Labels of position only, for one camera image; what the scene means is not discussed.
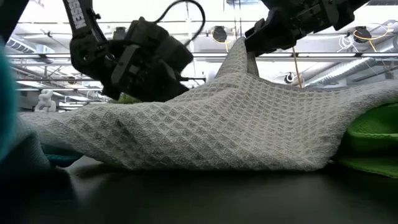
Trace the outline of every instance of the ceiling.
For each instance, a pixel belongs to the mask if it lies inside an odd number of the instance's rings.
[[[156,20],[173,1],[171,0],[94,0],[93,7],[96,13],[101,14],[99,26],[101,30],[111,37],[116,27],[129,27],[132,20],[143,16],[148,21]],[[206,12],[206,26],[200,35],[190,46],[192,52],[225,53],[226,46],[218,44],[210,36],[206,36],[214,26],[225,26],[230,30],[236,30],[235,35],[231,31],[228,44],[230,49],[236,40],[244,32],[250,29],[256,21],[267,17],[268,9],[261,2],[241,1],[241,4],[232,4],[229,0],[199,0]],[[386,31],[386,24],[389,25],[389,33],[384,38],[375,41],[375,44],[385,41],[398,32],[398,6],[392,6],[397,1],[371,1],[371,6],[364,6],[355,12],[356,20],[347,27],[335,31],[333,28],[323,30],[317,34],[310,34],[299,40],[296,46],[297,52],[336,52],[341,50],[339,40],[346,35],[347,31],[356,26],[367,26],[373,36],[383,35]],[[196,32],[201,23],[199,10],[193,4],[178,4],[173,7],[159,24],[182,42]],[[52,37],[45,35],[50,31]],[[45,45],[55,53],[68,53],[69,41],[72,37],[67,15],[61,0],[34,0],[26,7],[23,15],[12,36],[18,41],[35,48],[37,45]],[[370,48],[369,43],[355,44],[359,51]],[[186,77],[203,77],[209,71],[217,70],[221,62],[211,60],[197,61],[191,63],[183,72]],[[299,72],[307,71],[317,65],[322,70],[330,66],[328,62],[318,63],[299,62]],[[283,83],[281,74],[295,72],[293,62],[258,62],[261,77],[273,82]],[[26,67],[33,72],[43,74],[44,67]],[[53,72],[58,67],[48,67]],[[53,73],[52,78],[81,76],[73,67],[62,67],[61,70]]]

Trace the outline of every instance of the green towel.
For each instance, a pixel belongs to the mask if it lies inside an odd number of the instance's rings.
[[[336,161],[398,178],[398,104],[375,108],[357,118],[347,129]]]

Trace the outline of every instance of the white stuffed toy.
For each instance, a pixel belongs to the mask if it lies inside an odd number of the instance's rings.
[[[42,90],[39,95],[39,103],[35,107],[35,112],[56,112],[57,104],[51,100],[53,92],[51,90]]]

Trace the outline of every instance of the black table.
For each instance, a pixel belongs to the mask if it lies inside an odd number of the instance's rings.
[[[0,223],[398,223],[398,180],[320,172],[126,172],[83,158],[2,185]]]

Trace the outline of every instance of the gray waffle towel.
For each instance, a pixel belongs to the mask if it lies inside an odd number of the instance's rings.
[[[131,170],[316,170],[368,109],[398,101],[398,82],[304,89],[259,78],[240,38],[216,78],[166,103],[93,105],[21,118],[42,146]]]

